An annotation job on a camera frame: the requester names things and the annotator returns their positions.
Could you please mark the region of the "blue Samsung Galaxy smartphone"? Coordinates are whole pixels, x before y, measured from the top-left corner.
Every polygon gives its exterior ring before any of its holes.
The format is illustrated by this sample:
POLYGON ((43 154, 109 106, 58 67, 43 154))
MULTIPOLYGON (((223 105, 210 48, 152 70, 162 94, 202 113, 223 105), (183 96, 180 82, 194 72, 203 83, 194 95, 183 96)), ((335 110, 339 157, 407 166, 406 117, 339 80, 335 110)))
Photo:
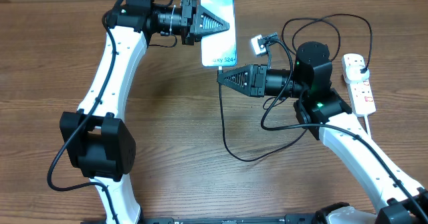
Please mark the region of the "blue Samsung Galaxy smartphone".
POLYGON ((201 62, 203 66, 235 66, 237 43, 234 0, 201 0, 201 6, 229 24, 227 31, 202 37, 201 62))

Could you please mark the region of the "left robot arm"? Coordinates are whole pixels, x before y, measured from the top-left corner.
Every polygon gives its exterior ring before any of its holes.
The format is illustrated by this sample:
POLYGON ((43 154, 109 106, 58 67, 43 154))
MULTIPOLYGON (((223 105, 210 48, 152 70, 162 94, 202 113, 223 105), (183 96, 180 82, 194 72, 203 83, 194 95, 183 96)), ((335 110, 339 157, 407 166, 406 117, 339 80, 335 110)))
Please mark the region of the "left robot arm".
POLYGON ((75 112, 64 112, 60 131, 74 168, 96 188, 106 223, 142 223, 130 171, 136 142, 124 123, 136 69, 154 34, 184 45, 201 44, 203 65, 220 67, 235 57, 234 0, 116 0, 102 16, 104 53, 88 93, 75 112))

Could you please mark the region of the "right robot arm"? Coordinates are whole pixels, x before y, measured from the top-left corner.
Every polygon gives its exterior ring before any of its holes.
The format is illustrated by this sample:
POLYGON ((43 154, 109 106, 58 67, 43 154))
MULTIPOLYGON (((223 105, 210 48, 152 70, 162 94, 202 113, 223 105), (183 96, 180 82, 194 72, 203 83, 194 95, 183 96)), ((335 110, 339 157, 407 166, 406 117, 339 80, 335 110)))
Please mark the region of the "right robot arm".
POLYGON ((246 96, 295 98, 298 123, 328 147, 368 195, 375 212, 339 202, 317 210, 308 223, 426 223, 427 189, 402 171, 364 131, 351 107, 332 88, 328 47, 310 41, 290 70, 247 65, 219 71, 217 81, 246 96))

